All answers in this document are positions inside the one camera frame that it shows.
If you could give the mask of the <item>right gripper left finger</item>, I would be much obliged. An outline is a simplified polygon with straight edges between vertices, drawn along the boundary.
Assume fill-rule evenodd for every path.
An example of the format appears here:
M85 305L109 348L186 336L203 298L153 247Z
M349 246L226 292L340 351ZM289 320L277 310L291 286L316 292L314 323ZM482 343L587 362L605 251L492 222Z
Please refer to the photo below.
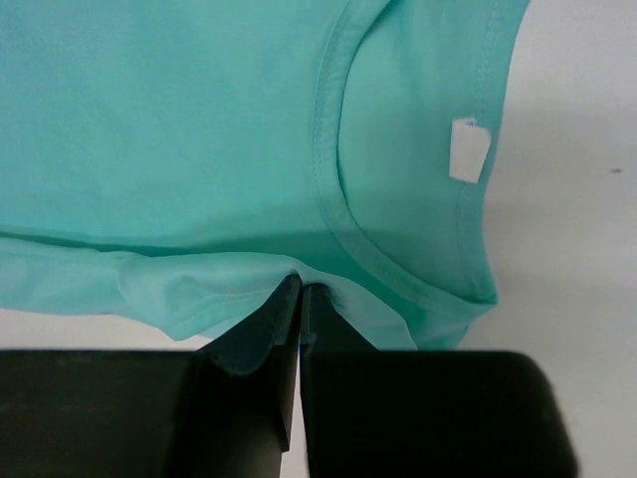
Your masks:
M5 477L276 477L290 448L301 279L195 351L1 355Z

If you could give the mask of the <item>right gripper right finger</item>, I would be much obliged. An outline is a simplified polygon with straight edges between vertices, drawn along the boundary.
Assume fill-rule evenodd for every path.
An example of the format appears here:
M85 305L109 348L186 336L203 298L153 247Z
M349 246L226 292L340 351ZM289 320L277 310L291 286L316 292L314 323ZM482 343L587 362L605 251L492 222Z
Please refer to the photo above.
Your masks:
M574 477L551 386L513 352L374 348L304 289L301 398L314 477Z

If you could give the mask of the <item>teal t shirt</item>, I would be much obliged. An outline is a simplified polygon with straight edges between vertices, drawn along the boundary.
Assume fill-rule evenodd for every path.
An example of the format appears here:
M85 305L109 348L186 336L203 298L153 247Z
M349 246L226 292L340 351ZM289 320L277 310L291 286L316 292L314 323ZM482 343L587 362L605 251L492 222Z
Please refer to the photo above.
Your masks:
M384 350L497 300L524 1L5 1L1 305L214 336L296 274Z

